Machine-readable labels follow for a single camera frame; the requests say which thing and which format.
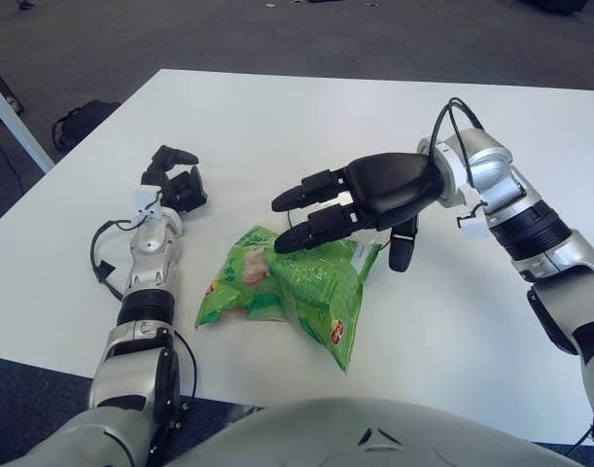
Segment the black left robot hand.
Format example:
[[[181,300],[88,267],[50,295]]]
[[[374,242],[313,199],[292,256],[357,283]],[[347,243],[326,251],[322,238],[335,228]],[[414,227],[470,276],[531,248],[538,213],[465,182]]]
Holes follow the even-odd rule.
[[[171,208],[178,213],[191,212],[207,201],[198,164],[196,155],[161,145],[143,172],[141,184],[159,188],[161,207]],[[167,172],[176,165],[185,165],[190,169],[170,178]]]

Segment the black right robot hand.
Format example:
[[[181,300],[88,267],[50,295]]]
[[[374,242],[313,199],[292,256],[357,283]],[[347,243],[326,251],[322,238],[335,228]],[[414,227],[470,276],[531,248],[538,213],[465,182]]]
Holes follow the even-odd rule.
[[[390,230],[389,268],[405,272],[411,262],[419,213],[443,192],[443,176],[426,155],[381,153],[351,161],[337,170],[305,177],[278,196],[274,212],[289,212],[337,198],[347,192],[352,201],[336,203],[307,215],[281,233],[274,249],[281,254],[312,249],[362,230]]]

